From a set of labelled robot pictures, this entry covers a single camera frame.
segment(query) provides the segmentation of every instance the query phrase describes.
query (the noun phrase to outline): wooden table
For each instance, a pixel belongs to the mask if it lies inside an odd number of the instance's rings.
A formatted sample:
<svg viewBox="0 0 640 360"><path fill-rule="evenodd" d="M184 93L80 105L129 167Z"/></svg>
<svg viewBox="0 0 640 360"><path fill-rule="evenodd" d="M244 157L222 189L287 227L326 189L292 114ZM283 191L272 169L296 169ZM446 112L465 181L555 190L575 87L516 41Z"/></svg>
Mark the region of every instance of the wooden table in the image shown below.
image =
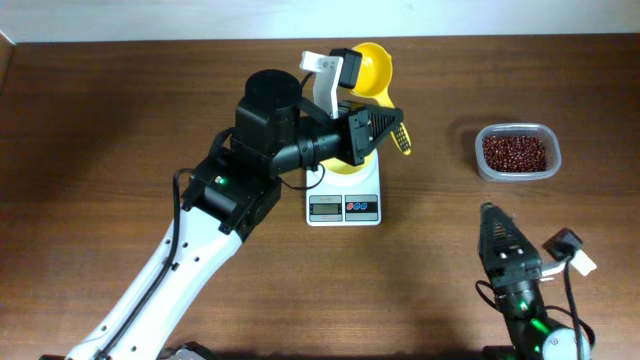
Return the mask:
<svg viewBox="0 0 640 360"><path fill-rule="evenodd" d="M479 207L493 201L538 246L565 226L582 237L599 266L573 276L580 316L598 334L594 358L636 357L640 37L376 41L393 55L391 97L414 143L408 157L391 141L380 149L382 224L309 227L304 194L284 191L168 345L434 355L508 344L473 288L486 278ZM2 358L66 354L104 318L171 221L171 174L233 124L247 77L279 68L302 78L301 51L358 42L18 45L0 95ZM480 179L477 132L512 121L555 131L556 176ZM560 281L542 291L567 306Z"/></svg>

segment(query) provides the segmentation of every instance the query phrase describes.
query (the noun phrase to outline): green light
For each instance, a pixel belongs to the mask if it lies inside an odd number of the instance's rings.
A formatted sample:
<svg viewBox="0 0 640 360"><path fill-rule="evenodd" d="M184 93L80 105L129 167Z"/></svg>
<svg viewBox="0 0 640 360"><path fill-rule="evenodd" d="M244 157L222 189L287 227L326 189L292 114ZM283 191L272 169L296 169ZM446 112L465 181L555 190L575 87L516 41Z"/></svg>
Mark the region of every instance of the green light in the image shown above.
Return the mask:
<svg viewBox="0 0 640 360"><path fill-rule="evenodd" d="M531 325L533 325L534 328L540 330L545 335L551 334L551 329L549 329L547 325L543 324L542 321L536 318L531 319Z"/></svg>

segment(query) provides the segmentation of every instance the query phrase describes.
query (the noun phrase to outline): white kitchen scale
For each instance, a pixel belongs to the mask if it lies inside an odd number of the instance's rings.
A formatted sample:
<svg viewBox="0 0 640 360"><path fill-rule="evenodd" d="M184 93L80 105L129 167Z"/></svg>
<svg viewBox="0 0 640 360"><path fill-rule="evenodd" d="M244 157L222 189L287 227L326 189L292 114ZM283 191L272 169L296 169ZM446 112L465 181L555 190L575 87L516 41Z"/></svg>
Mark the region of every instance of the white kitchen scale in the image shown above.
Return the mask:
<svg viewBox="0 0 640 360"><path fill-rule="evenodd" d="M309 51L302 53L300 68L316 73L313 101L332 119L338 114L337 87L343 59ZM360 166L337 159L321 163L325 167L322 182L307 190L307 223L311 226L371 226L382 219L380 211L380 171L378 152L374 150ZM322 178L322 168L307 171L307 187Z"/></svg>

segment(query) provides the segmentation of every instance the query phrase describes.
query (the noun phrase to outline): scoop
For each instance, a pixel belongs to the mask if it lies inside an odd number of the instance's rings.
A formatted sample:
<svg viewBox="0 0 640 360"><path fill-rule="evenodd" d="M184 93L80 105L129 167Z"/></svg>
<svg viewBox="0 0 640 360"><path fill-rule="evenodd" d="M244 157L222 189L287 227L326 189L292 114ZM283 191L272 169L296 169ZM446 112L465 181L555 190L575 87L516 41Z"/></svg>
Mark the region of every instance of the scoop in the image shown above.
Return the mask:
<svg viewBox="0 0 640 360"><path fill-rule="evenodd" d="M389 83L393 75L391 55L376 43L362 43L353 50L362 54L362 63L356 87L351 93L361 98L374 99L378 105L394 108L389 97ZM405 155L411 154L411 140L404 124L400 124L391 133L398 149Z"/></svg>

